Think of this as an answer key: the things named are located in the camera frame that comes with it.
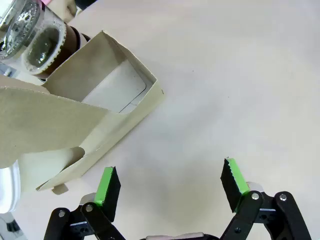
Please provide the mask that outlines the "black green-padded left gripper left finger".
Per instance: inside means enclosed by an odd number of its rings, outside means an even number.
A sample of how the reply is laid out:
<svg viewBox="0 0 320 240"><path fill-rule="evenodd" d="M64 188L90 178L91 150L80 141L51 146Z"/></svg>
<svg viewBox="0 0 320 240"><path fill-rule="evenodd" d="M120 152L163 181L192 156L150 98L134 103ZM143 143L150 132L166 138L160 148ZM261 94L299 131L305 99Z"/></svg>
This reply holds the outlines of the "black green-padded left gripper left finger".
<svg viewBox="0 0 320 240"><path fill-rule="evenodd" d="M45 231L45 240L123 240L113 225L121 183L116 168L106 167L97 191L85 195L79 206L70 211L59 207L52 211Z"/></svg>

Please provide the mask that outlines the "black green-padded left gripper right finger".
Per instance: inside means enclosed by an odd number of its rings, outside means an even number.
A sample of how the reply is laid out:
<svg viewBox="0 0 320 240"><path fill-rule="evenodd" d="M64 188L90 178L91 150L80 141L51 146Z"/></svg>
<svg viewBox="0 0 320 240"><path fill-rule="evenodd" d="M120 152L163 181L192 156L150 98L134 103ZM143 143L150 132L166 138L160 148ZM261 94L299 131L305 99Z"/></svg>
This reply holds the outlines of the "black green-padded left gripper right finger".
<svg viewBox="0 0 320 240"><path fill-rule="evenodd" d="M247 239L254 224L263 224L272 240L309 240L311 235L300 209L288 191L267 195L250 187L236 160L224 159L221 182L235 214L223 232L223 240Z"/></svg>

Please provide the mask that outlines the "person's hand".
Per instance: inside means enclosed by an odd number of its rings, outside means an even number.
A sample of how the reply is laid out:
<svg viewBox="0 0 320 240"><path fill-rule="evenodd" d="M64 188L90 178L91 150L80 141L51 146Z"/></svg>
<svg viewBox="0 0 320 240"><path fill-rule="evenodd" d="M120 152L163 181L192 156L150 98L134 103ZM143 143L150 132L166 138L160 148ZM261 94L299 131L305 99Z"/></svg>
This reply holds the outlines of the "person's hand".
<svg viewBox="0 0 320 240"><path fill-rule="evenodd" d="M70 22L77 14L78 8L75 0L63 0L62 1L63 9L63 20L68 23Z"/></svg>

